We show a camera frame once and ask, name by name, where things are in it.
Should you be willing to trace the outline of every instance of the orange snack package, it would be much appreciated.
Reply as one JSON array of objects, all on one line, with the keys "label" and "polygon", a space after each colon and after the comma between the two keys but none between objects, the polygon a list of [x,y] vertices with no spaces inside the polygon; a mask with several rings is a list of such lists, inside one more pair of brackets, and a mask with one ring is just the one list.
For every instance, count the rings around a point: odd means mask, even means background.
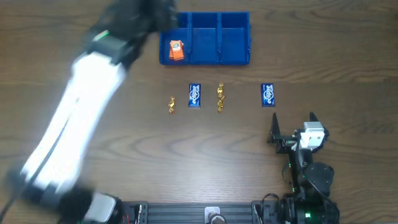
[{"label": "orange snack package", "polygon": [[170,53],[169,58],[172,60],[183,60],[184,59],[184,44],[181,40],[170,41]]}]

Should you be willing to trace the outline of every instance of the blue plastic container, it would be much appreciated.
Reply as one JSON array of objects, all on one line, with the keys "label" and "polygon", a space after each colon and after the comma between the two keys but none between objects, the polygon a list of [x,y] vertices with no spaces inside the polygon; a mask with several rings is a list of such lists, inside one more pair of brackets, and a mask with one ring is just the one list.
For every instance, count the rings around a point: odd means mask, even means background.
[{"label": "blue plastic container", "polygon": [[[181,12],[178,29],[159,37],[162,65],[247,65],[250,62],[248,12]],[[169,59],[170,41],[181,40],[184,59]]]}]

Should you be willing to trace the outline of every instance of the blue candy bar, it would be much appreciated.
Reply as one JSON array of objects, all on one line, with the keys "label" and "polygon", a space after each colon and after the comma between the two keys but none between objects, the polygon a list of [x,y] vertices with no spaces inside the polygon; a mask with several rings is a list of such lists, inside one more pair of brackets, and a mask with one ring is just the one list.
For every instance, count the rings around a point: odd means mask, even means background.
[{"label": "blue candy bar", "polygon": [[200,84],[189,84],[189,107],[200,107]]},{"label": "blue candy bar", "polygon": [[275,106],[274,99],[274,84],[272,83],[263,83],[261,84],[261,99],[262,106]]}]

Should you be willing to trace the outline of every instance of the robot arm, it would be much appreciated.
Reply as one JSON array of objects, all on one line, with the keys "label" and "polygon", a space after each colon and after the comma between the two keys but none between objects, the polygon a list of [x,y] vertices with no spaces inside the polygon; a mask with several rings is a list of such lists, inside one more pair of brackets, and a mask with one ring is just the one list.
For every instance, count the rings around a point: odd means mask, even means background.
[{"label": "robot arm", "polygon": [[77,184],[95,127],[151,32],[176,23],[173,1],[119,0],[90,29],[85,52],[72,65],[72,77],[35,151],[14,179],[16,192],[2,211],[20,195],[61,214],[66,222],[89,220],[119,223],[118,198]]}]

